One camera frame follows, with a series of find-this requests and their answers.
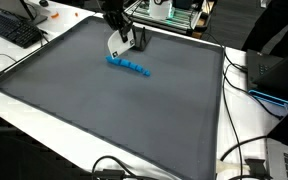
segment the white table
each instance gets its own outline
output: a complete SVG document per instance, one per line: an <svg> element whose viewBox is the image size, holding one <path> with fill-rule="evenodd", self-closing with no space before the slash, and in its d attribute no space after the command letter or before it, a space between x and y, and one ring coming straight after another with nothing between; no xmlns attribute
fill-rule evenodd
<svg viewBox="0 0 288 180"><path fill-rule="evenodd" d="M49 14L54 13L54 11L60 13L59 19L49 18L48 21L39 25L40 28L50 34L49 39L57 37L68 28L77 24L84 17L94 14L92 12L53 2L49 3L50 6L46 8L47 10L52 11L48 12ZM75 17L75 12L79 13L78 18ZM201 40L177 35L164 30L151 27L146 28L206 43ZM39 43L33 45L29 49L23 50L0 38L0 53L11 55L17 60L37 48L39 48ZM227 53L233 62L241 65L245 64L244 52L227 48ZM0 70L10 66L11 64L12 61L9 59L0 57ZM245 89L245 75L238 70L233 67L230 68L228 78L236 86ZM245 94L232 89L229 85L226 85L226 96L240 141L266 135L278 123L277 120L268 115L255 101L247 97ZM278 114L285 113L283 108L278 108L273 105L269 105L269 109L274 110L274 112ZM176 178L120 148L1 93L0 117L83 169L91 170L92 165L98 158L104 155L112 155L131 166L131 170L137 175L151 176L159 179ZM236 139L222 101L218 125L217 157L219 158L227 149L235 144ZM242 153L244 157L265 159L264 141L260 140L244 145L242 147ZM234 151L230 156L228 156L226 162L239 163L238 151ZM98 167L118 168L117 164L110 160L102 161ZM226 180L237 175L239 175L238 170L227 170L220 173L218 179Z"/></svg>

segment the wire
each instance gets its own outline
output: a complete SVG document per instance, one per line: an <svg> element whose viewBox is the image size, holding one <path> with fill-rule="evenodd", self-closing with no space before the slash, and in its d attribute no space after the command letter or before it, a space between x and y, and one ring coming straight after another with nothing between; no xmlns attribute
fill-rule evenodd
<svg viewBox="0 0 288 180"><path fill-rule="evenodd" d="M254 96L250 95L247 91L245 91L245 90L243 90L243 89L241 89L241 88L238 88L238 87L234 86L234 85L228 80L228 78L227 78L227 76L226 76L225 73L224 73L224 78L225 78L225 80L228 82L228 84L229 84L231 87L233 87L234 89L237 89L237 90L239 90L239 91L242 91L243 93L245 93L246 95L248 95L249 97L251 97L252 99L254 99L256 102L258 102L258 103L260 104L260 106L262 106L262 108L263 108L268 114L274 116L275 118L277 118L277 119L279 119L279 120L283 119L283 116L278 116L278 115L272 113L270 110L268 110L268 109L264 106L264 104L263 104L260 100L258 100L258 99L255 98Z"/></svg>
<svg viewBox="0 0 288 180"><path fill-rule="evenodd" d="M133 172L131 172L129 169L127 169L127 167L123 164L123 162L121 160L117 159L114 156L103 156L103 157L99 158L93 165L92 174L94 174L97 164L103 159L111 159L111 160L115 161L118 165L120 165L123 168L123 170L129 174L129 175L124 176L124 178L131 178L131 179L138 179L138 180L157 180L155 178L146 177L146 176L136 176Z"/></svg>
<svg viewBox="0 0 288 180"><path fill-rule="evenodd" d="M138 179L138 180L157 180L155 178L151 178L151 177L146 177L146 176L125 176L125 178L130 178L130 179Z"/></svg>
<svg viewBox="0 0 288 180"><path fill-rule="evenodd" d="M206 0L207 2L207 6L208 6L208 14L211 14L211 6L210 6L210 1ZM210 19L210 23L209 23L209 34L212 34L212 18Z"/></svg>
<svg viewBox="0 0 288 180"><path fill-rule="evenodd" d="M236 177L233 177L229 180L238 180L238 179L245 179L245 178L252 178L252 179L259 179L259 180L262 180L258 177L255 177L255 176L252 176L252 175L243 175L243 176L236 176Z"/></svg>
<svg viewBox="0 0 288 180"><path fill-rule="evenodd" d="M95 168L96 168L96 166L97 166L97 164L101 161L101 160L103 160L103 159L111 159L111 160L114 160L118 165L120 165L128 174L130 174L131 176L136 176L134 173L132 173L130 170L128 170L127 168L126 168L126 166L119 160L119 159L117 159L116 157L114 157L114 156L103 156L103 157L101 157L101 158L99 158L95 163L94 163L94 165L93 165L93 168L92 168L92 174L94 174L94 172L95 172Z"/></svg>
<svg viewBox="0 0 288 180"><path fill-rule="evenodd" d="M0 56L6 56L6 57L10 58L12 61L17 62L14 58L12 58L11 56L9 56L7 54L0 54Z"/></svg>
<svg viewBox="0 0 288 180"><path fill-rule="evenodd" d="M34 26L35 29L39 32L39 34L41 35L41 38L40 38L40 42L41 42L41 47L44 47L45 45L43 45L43 39L45 39L45 41L47 43L49 43L50 41L44 36L44 34L47 34L45 31L42 31L41 29L39 29L34 23L31 23L31 22L26 22L28 24L30 24L31 26Z"/></svg>
<svg viewBox="0 0 288 180"><path fill-rule="evenodd" d="M224 72L224 76L226 77L226 73L228 71L228 68L232 66L232 64L229 64L227 67L226 67L226 70ZM237 141L237 144L238 144L238 150L239 150L239 155L240 155L240 168L241 168L241 176L243 176L243 159L242 159L242 150L241 150L241 146L240 146L240 140L238 138L238 135L237 135L237 132L236 132L236 129L235 129L235 126L234 126L234 123L232 121L232 117L231 117L231 113L228 109L228 105L227 105L227 101L226 101L226 96L225 96L225 80L227 80L227 78L224 79L224 82L223 82L223 98L224 98L224 105L225 105L225 108L226 108L226 111L227 111L227 114L228 114L228 117L229 117L229 120L231 122L231 125L232 125L232 128L233 128L233 131L234 131L234 134L235 134L235 138L236 138L236 141Z"/></svg>
<svg viewBox="0 0 288 180"><path fill-rule="evenodd" d="M36 19L36 17L38 16L37 9L31 4L26 3L26 5L30 6L35 11L35 16L33 18Z"/></svg>
<svg viewBox="0 0 288 180"><path fill-rule="evenodd" d="M97 2L98 7L99 7L100 9L102 9L100 3L98 2L98 0L96 0L96 2Z"/></svg>
<svg viewBox="0 0 288 180"><path fill-rule="evenodd" d="M240 144L236 144L234 145L233 147L231 147L229 150L227 150L223 155L222 157L220 158L221 161L224 161L225 158L232 152L234 151L238 146L242 146L244 144L247 144L247 143L250 143L250 142L253 142L253 141L256 141L256 140L259 140L259 139L265 139L266 136L259 136L259 137L256 137L256 138L252 138L252 139L248 139L246 141L243 141L243 142L240 142Z"/></svg>
<svg viewBox="0 0 288 180"><path fill-rule="evenodd" d="M227 53L226 53L226 47L224 47L212 34L210 34L210 33L204 33L204 34L209 35L209 37L211 37L218 45L221 46L221 48L224 49L224 56L226 57L227 61L228 61L230 64L232 64L232 66L234 66L236 69L238 69L238 70L240 70L240 71L242 71L242 72L244 72L244 73L247 73L247 68L246 68L246 67L244 67L244 66L242 66L242 65L234 64L234 63L230 60L230 58L227 56Z"/></svg>

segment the computer monitor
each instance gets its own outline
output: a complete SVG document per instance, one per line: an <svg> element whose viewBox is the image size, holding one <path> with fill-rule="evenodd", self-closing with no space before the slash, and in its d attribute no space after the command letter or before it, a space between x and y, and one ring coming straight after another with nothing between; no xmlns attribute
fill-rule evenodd
<svg viewBox="0 0 288 180"><path fill-rule="evenodd" d="M0 0L0 9L11 12L38 24L47 19L46 16L34 17L24 0Z"/></svg>
<svg viewBox="0 0 288 180"><path fill-rule="evenodd" d="M254 97L288 106L288 56L284 59L248 51L248 90Z"/></svg>

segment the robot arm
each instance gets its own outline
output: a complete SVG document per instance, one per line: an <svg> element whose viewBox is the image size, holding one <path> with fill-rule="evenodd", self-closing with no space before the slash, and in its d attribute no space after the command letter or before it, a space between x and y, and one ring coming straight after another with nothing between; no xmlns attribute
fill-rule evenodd
<svg viewBox="0 0 288 180"><path fill-rule="evenodd" d="M103 18L114 30L118 30L123 42L127 42L127 33L132 29L133 21L123 10L124 0L100 0Z"/></svg>

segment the floor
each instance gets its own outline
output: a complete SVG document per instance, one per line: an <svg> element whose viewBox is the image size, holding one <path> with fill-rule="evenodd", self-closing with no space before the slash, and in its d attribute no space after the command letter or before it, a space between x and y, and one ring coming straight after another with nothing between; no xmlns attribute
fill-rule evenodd
<svg viewBox="0 0 288 180"><path fill-rule="evenodd" d="M87 180L90 173L0 118L0 180Z"/></svg>
<svg viewBox="0 0 288 180"><path fill-rule="evenodd" d="M85 9L99 11L96 0L85 2ZM260 7L260 0L218 0L211 20L210 32L222 44L240 49L251 31L257 18L265 9ZM288 27L274 37L263 49L269 53L274 45L283 37ZM208 35L202 39L215 42Z"/></svg>

